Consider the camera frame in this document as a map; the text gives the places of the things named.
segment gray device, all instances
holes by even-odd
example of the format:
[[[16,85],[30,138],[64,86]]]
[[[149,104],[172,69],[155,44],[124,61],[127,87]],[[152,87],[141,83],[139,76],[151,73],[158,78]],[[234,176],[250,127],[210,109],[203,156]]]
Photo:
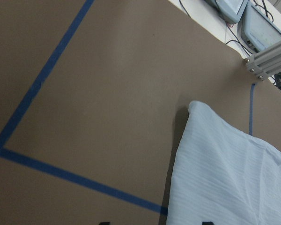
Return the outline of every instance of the gray device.
[[[248,2],[242,18],[241,38],[251,49],[260,52],[281,41],[281,31]]]
[[[240,21],[248,0],[205,0],[209,5],[220,11],[223,19],[235,24]]]

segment blue painter's tape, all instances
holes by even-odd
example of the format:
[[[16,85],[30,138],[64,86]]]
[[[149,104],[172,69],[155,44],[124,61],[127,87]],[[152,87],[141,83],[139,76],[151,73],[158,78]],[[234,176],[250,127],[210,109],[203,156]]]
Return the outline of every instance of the blue painter's tape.
[[[253,135],[253,99],[254,99],[254,88],[256,83],[253,83],[250,91],[250,118],[249,118],[249,135]]]
[[[15,128],[21,121],[22,117],[28,110],[32,100],[38,94],[39,90],[42,87],[43,82],[49,76],[50,72],[53,70],[56,62],[58,61],[60,55],[63,53],[64,49],[66,48],[67,44],[71,40],[72,36],[76,32],[77,28],[79,27],[81,21],[83,20],[84,16],[88,12],[89,8],[91,7],[94,0],[86,0],[83,4],[82,8],[78,12],[77,16],[74,18],[73,22],[69,26],[68,30],[64,34],[63,38],[53,51],[52,55],[42,68],[41,72],[29,88],[28,92],[25,94],[24,98],[14,111],[13,115],[8,120],[7,124],[3,128],[0,133],[0,151],[3,148],[4,144],[8,141],[12,133],[14,132]]]
[[[47,163],[43,163],[41,161],[38,161],[36,159],[32,159],[30,157],[21,155],[19,153],[16,153],[11,150],[7,149],[2,149],[1,158],[19,163],[21,165],[27,166],[29,168],[42,171],[44,173],[50,174],[55,177],[59,177],[61,179],[67,180],[69,182],[84,186],[86,188],[96,190],[98,192],[110,195],[112,197],[116,197],[118,199],[124,200],[126,202],[138,205],[140,207],[143,207],[145,209],[167,215],[168,214],[168,209],[166,207],[160,206],[158,204],[155,204],[153,202],[149,202],[147,200],[141,199],[139,197],[136,197],[134,195],[128,194],[126,192],[120,191],[118,189],[109,187],[107,185],[98,183],[96,181],[93,181],[91,179],[82,177],[80,175],[77,175],[75,173],[57,168],[55,166],[52,166]]]

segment white towel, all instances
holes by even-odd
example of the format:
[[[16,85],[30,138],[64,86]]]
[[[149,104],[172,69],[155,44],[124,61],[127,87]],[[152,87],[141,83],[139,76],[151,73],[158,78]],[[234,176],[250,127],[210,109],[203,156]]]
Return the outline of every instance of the white towel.
[[[167,225],[281,225],[281,152],[194,101],[177,150]]]

